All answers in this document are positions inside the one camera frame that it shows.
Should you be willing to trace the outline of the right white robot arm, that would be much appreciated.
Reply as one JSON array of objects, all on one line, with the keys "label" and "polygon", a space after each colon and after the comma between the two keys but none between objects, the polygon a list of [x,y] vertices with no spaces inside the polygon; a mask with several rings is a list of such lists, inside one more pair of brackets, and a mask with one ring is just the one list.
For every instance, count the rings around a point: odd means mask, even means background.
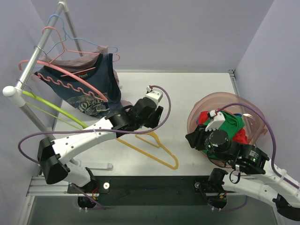
[{"label": "right white robot arm", "polygon": [[[221,188],[259,199],[277,208],[277,212],[290,220],[300,219],[300,184],[287,171],[272,164],[266,153],[258,147],[232,141],[227,132],[208,131],[198,125],[194,132],[185,136],[191,148],[206,151],[218,161],[228,164],[239,175],[215,169],[208,187],[213,191]],[[260,180],[259,183],[240,177],[244,173]]]}]

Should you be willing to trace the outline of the pink plastic hanger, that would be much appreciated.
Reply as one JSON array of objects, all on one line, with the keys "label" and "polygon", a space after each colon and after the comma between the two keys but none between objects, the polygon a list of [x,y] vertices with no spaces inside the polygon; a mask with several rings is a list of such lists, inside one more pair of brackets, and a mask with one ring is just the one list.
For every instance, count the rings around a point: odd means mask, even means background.
[{"label": "pink plastic hanger", "polygon": [[78,82],[80,82],[81,84],[83,84],[84,86],[88,87],[91,91],[89,92],[85,92],[82,88],[77,88],[75,89],[71,84],[67,84],[67,85],[64,85],[63,82],[61,80],[57,80],[56,82],[54,80],[52,80],[52,83],[56,84],[56,85],[62,85],[63,87],[67,88],[67,89],[72,89],[73,91],[75,92],[81,92],[82,94],[84,95],[87,95],[87,96],[93,96],[94,98],[96,99],[99,99],[99,100],[102,100],[104,102],[108,102],[108,99],[107,97],[102,93],[100,92],[98,89],[96,89],[94,86],[92,86],[91,84],[89,84],[88,82],[86,82],[85,80],[83,80],[82,78],[76,76],[75,74],[72,74],[58,66],[55,66],[53,64],[49,64],[49,63],[46,63],[46,62],[43,62],[43,61],[40,61],[40,60],[37,60],[37,64],[40,64],[40,65],[43,65],[43,66],[47,66],[47,67],[50,67],[50,68],[53,68],[55,70],[58,70],[60,72],[62,72],[64,75],[66,76],[69,76],[75,80],[77,80]]}]

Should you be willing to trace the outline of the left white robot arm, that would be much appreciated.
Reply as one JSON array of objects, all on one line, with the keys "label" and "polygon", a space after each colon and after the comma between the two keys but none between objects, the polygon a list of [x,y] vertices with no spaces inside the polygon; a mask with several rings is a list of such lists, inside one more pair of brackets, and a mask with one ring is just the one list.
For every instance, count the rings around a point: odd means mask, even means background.
[{"label": "left white robot arm", "polygon": [[96,184],[90,168],[71,159],[103,142],[117,139],[141,127],[155,128],[163,108],[159,100],[139,99],[135,105],[110,112],[98,122],[61,139],[44,138],[39,143],[37,159],[48,185],[60,181],[74,183],[83,192],[91,192]]}]

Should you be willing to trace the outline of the dark grey-blue tank top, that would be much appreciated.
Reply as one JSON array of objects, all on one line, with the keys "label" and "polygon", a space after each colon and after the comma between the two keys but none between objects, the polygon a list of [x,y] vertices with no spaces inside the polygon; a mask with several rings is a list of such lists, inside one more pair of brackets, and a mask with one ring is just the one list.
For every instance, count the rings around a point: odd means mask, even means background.
[{"label": "dark grey-blue tank top", "polygon": [[74,60],[48,60],[35,76],[69,105],[95,118],[131,105],[122,99],[113,54],[88,54]]}]

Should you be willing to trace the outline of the lime green hanger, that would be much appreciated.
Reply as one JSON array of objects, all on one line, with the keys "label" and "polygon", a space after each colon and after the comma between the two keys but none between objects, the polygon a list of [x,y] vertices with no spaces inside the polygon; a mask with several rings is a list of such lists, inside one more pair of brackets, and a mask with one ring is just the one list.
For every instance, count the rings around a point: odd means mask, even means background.
[{"label": "lime green hanger", "polygon": [[85,128],[88,127],[87,124],[85,124],[84,122],[80,121],[80,120],[79,120],[78,118],[76,118],[75,116],[73,116],[73,115],[71,115],[70,113],[66,112],[65,110],[61,109],[61,108],[58,107],[57,105],[55,105],[55,104],[53,104],[53,103],[51,103],[51,102],[45,100],[44,98],[41,98],[41,97],[39,97],[39,96],[37,96],[37,95],[34,95],[34,94],[32,94],[31,92],[28,92],[28,91],[25,91],[25,90],[23,90],[22,93],[23,93],[24,95],[26,95],[27,97],[30,97],[30,98],[32,98],[32,99],[34,99],[34,100],[36,100],[36,101],[38,101],[38,102],[40,102],[40,103],[46,105],[46,106],[52,108],[52,109],[55,110],[56,112],[58,112],[58,113],[64,115],[65,117],[69,118],[71,121],[73,121],[74,123],[76,123],[77,126],[75,126],[74,124],[71,124],[70,122],[68,122],[68,121],[66,121],[66,120],[64,120],[64,119],[61,119],[61,118],[59,118],[58,116],[56,116],[56,115],[54,115],[54,114],[51,114],[51,113],[49,113],[48,111],[46,111],[46,110],[44,110],[44,109],[42,109],[42,108],[40,108],[40,107],[38,107],[38,106],[36,106],[36,105],[34,105],[34,104],[29,103],[29,102],[26,101],[26,103],[27,103],[29,106],[32,106],[33,108],[35,108],[35,109],[37,109],[37,110],[39,110],[39,111],[41,111],[41,112],[43,112],[43,113],[45,113],[45,114],[51,116],[51,117],[54,117],[56,120],[61,121],[61,122],[65,123],[65,124],[68,124],[69,126],[72,126],[72,127],[76,128],[76,129],[78,129],[78,130],[83,130],[83,129],[85,129]]}]

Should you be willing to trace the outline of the yellow plastic hanger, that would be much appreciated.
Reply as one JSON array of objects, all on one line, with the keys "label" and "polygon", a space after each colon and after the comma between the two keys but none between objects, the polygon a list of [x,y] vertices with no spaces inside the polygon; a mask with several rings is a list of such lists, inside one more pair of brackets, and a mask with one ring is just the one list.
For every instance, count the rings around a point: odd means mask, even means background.
[{"label": "yellow plastic hanger", "polygon": [[[121,138],[118,138],[117,141],[171,170],[177,170],[179,168],[179,161],[177,157],[161,143],[159,136],[155,132],[135,135],[135,139],[143,142],[142,148],[139,148],[138,146],[131,144]],[[170,164],[165,160],[159,158],[158,153],[160,151],[163,151],[165,154],[167,154],[174,161],[174,163]]]}]

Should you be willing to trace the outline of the pink wire hanger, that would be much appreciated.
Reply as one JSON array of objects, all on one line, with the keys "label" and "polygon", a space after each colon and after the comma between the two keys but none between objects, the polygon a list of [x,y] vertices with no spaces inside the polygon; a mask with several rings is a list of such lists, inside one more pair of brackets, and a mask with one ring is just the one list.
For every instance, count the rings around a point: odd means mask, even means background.
[{"label": "pink wire hanger", "polygon": [[[42,34],[45,32],[45,31],[48,31],[48,30],[54,30],[54,31],[56,31],[57,32],[57,34],[58,34],[58,36],[59,36],[59,39],[60,39],[60,41],[62,41],[63,40],[63,38],[61,37],[61,34],[60,34],[60,32],[56,29],[56,28],[54,28],[54,27],[51,27],[51,26],[46,26],[43,30],[42,30]],[[94,55],[97,55],[97,57],[99,57],[99,55],[105,55],[105,54],[103,54],[103,53],[94,53],[94,51],[93,52],[87,52],[87,51],[79,51],[79,50],[70,50],[70,49],[67,49],[66,48],[66,46],[65,46],[65,41],[63,42],[63,43],[58,43],[58,44],[60,44],[61,46],[62,46],[62,52],[59,54],[59,55],[57,55],[56,57],[54,57],[54,58],[51,58],[52,59],[52,61],[50,61],[50,62],[48,62],[49,64],[52,64],[52,62],[54,61],[54,60],[56,60],[56,59],[58,59],[58,60],[60,60],[59,58],[64,54],[64,53],[78,53],[80,56],[79,57],[82,57],[82,56],[84,56],[84,55],[86,55],[86,54],[94,54]],[[120,59],[120,55],[119,54],[117,54],[117,52],[118,52],[118,48],[117,47],[115,47],[115,46],[110,46],[109,48],[108,48],[108,50],[110,49],[110,48],[114,48],[116,51],[113,53],[113,55],[115,56],[115,55],[117,55],[118,56],[118,59],[117,59],[117,61]],[[93,67],[93,65],[92,65],[92,67],[89,67],[88,69],[85,69],[85,70],[82,70],[82,71],[77,71],[77,72],[75,72],[75,74],[80,74],[80,73],[85,73],[85,72],[87,72],[87,71],[90,71],[90,70],[93,70],[95,67]]]}]

